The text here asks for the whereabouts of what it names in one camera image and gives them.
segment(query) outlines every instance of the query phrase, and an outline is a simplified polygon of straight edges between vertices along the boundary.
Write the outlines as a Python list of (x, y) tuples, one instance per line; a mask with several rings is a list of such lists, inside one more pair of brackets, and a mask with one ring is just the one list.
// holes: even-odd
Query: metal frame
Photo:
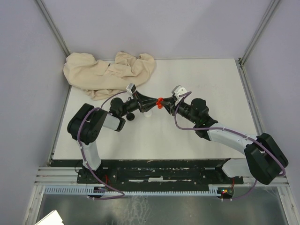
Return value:
[(33, 225), (36, 223), (39, 208), (41, 206), (43, 195), (44, 195), (44, 190), (45, 190), (44, 185), (34, 186), (28, 204), (28, 208), (26, 210), (26, 214), (23, 220), (23, 225)]
[(245, 71), (244, 66), (242, 66), (239, 61), (236, 61), (236, 64), (237, 64), (237, 68), (238, 68), (238, 71), (240, 74), (240, 79), (241, 79), (241, 82), (242, 82), (242, 85), (243, 85), (243, 88), (244, 88), (244, 91), (246, 94), (246, 98), (247, 98), (247, 101), (249, 104), (249, 108), (250, 108), (250, 112), (251, 112), (252, 119), (254, 122), (254, 126), (256, 128), (256, 132), (258, 135), (260, 135), (264, 132), (263, 122), (261, 120), (261, 116), (258, 112), (256, 103), (255, 103), (254, 94), (252, 92), (251, 85), (250, 85), (250, 82), (247, 77), (247, 73)]
[(285, 211), (287, 222), (291, 225), (300, 224), (299, 211), (290, 187), (278, 187), (280, 200)]
[(62, 35), (60, 34), (60, 31), (58, 30), (58, 28), (55, 26), (53, 19), (50, 16), (49, 11), (47, 10), (45, 3), (43, 2), (43, 0), (34, 0), (36, 5), (38, 6), (41, 14), (43, 15), (43, 17), (45, 18), (46, 22), (49, 25), (50, 30), (52, 31), (52, 33), (54, 34), (58, 44), (60, 45), (62, 51), (64, 52), (65, 56), (69, 56), (70, 55), (70, 51), (64, 41), (64, 39), (62, 38)]
[(240, 64), (242, 66), (245, 65), (245, 63), (247, 62), (247, 60), (249, 59), (249, 56), (251, 54), (251, 52), (253, 51), (253, 49), (255, 48), (259, 38), (261, 37), (261, 35), (263, 34), (263, 31), (266, 29), (266, 27), (268, 26), (272, 16), (274, 15), (276, 9), (278, 8), (279, 4), (280, 4), (281, 0), (272, 0), (271, 3), (269, 4), (266, 12), (264, 13), (262, 20), (260, 21), (258, 28), (256, 29), (249, 45), (247, 46), (244, 55), (242, 56), (242, 58), (240, 59)]
[[(34, 0), (34, 1), (37, 4), (38, 8), (40, 9), (42, 15), (44, 16), (46, 22), (48, 23), (51, 31), (53, 32), (55, 38), (57, 39), (58, 44), (62, 48), (62, 51), (64, 52), (65, 56), (66, 57), (69, 56), (70, 51), (68, 50), (68, 47), (66, 46), (66, 43), (65, 43), (62, 35), (60, 34), (59, 30), (55, 26), (53, 19), (51, 18), (48, 10), (46, 9), (43, 0)], [(250, 108), (250, 111), (251, 111), (251, 114), (253, 117), (253, 121), (255, 124), (255, 128), (256, 128), (256, 131), (258, 134), (261, 134), (264, 131), (264, 127), (263, 127), (261, 117), (259, 115), (259, 112), (258, 112), (256, 104), (255, 104), (255, 98), (252, 93), (251, 86), (250, 86), (249, 80), (247, 78), (247, 73), (244, 69), (244, 65), (247, 62), (251, 52), (255, 48), (259, 38), (263, 34), (263, 31), (266, 29), (268, 23), (270, 22), (272, 16), (274, 15), (276, 9), (278, 8), (278, 6), (280, 4), (280, 2), (281, 2), (281, 0), (272, 0), (270, 2), (257, 30), (255, 31), (255, 34), (253, 35), (249, 45), (247, 46), (247, 48), (245, 50), (244, 55), (242, 56), (242, 58), (240, 58), (239, 61), (236, 61), (237, 68), (238, 68), (240, 78), (241, 78), (241, 82), (242, 82), (242, 85), (243, 85), (243, 88), (244, 88), (244, 91), (245, 91), (245, 94), (246, 94), (246, 97), (248, 100), (249, 108)], [(58, 137), (58, 134), (60, 131), (61, 122), (62, 122), (62, 118), (63, 118), (65, 108), (66, 108), (66, 105), (68, 102), (70, 90), (71, 90), (71, 86), (68, 90), (65, 105), (63, 107), (60, 124), (59, 124), (58, 131), (57, 131), (54, 143), (53, 143), (53, 148), (49, 155), (49, 162), (52, 159), (53, 151), (56, 146), (57, 137)], [(243, 179), (244, 179), (244, 184), (236, 185), (237, 187), (250, 187), (250, 186), (252, 186), (252, 184), (255, 180), (252, 177), (245, 177)], [(87, 186), (88, 187), (95, 186), (95, 184), (84, 184), (84, 185), (77, 184), (76, 181), (77, 181), (77, 173), (75, 172), (74, 168), (71, 168), (71, 167), (64, 167), (64, 168), (62, 168), (62, 167), (60, 167), (60, 168), (40, 167), (40, 169), (37, 173), (37, 177), (36, 177), (35, 184), (34, 184), (34, 190), (32, 192), (32, 196), (30, 198), (29, 206), (26, 211), (26, 215), (25, 215), (23, 224), (31, 225), (36, 222), (39, 207), (41, 205), (43, 194), (44, 194), (45, 188), (47, 186), (49, 186), (49, 185), (59, 186), (59, 187), (69, 186), (69, 187), (78, 187), (78, 188), (87, 187)], [(227, 187), (227, 186), (228, 185), (221, 185), (221, 184), (220, 185), (209, 185), (210, 188)], [(257, 183), (257, 186), (264, 187), (265, 185), (261, 184), (261, 183)], [(275, 178), (269, 186), (278, 188), (280, 199), (281, 199), (288, 223), (293, 224), (293, 225), (300, 224), (299, 212), (295, 205), (295, 202), (294, 202), (294, 199), (293, 199), (293, 196), (292, 196), (291, 190), (289, 188), (289, 184), (288, 184), (286, 177)]]

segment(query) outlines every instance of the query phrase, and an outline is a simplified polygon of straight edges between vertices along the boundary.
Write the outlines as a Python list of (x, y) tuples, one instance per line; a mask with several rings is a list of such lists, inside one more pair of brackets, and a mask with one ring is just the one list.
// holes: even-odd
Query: metal sheet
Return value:
[[(247, 192), (236, 187), (236, 195)], [(259, 187), (247, 198), (221, 202), (203, 196), (128, 196), (92, 201), (80, 195), (44, 195), (38, 219), (57, 210), (66, 225), (287, 225), (275, 187)]]

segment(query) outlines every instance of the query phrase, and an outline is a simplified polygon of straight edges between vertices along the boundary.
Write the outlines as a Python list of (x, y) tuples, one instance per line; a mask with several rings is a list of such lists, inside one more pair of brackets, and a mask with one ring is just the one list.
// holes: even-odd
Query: red object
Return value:
[(159, 109), (162, 109), (164, 106), (161, 104), (161, 102), (163, 101), (164, 99), (162, 97), (160, 97), (157, 102), (156, 102), (156, 105)]

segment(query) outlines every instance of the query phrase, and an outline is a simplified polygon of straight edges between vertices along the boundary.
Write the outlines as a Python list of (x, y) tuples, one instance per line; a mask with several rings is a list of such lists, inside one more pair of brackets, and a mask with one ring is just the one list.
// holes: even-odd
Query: white table surface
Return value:
[[(176, 85), (193, 93), (186, 99), (203, 98), (212, 118), (225, 126), (256, 134), (245, 92), (234, 59), (157, 60), (151, 78), (137, 90), (150, 97), (170, 97)], [(120, 94), (123, 101), (128, 95)], [(72, 87), (60, 129), (53, 159), (81, 159), (75, 140), (67, 132), (67, 125), (79, 108), (88, 103), (100, 107), (82, 90)], [(109, 110), (107, 103), (104, 109)], [(219, 143), (199, 138), (194, 131), (176, 128), (174, 117), (165, 109), (152, 109), (146, 118), (136, 111), (133, 121), (126, 121), (120, 132), (102, 128), (97, 139), (102, 159), (214, 159), (242, 158), (241, 153)], [(178, 115), (178, 124), (193, 124)]]

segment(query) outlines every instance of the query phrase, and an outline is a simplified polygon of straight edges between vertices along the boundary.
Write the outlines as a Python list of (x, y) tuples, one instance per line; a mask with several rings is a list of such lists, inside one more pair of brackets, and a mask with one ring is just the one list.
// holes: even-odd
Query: gray wall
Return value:
[(287, 177), (300, 209), (300, 1), (282, 1), (246, 63), (258, 110), (290, 165)]
[(238, 58), (270, 0), (44, 0), (72, 52)]
[(1, 1), (0, 15), (0, 223), (18, 225), (68, 84), (65, 57), (34, 1)]

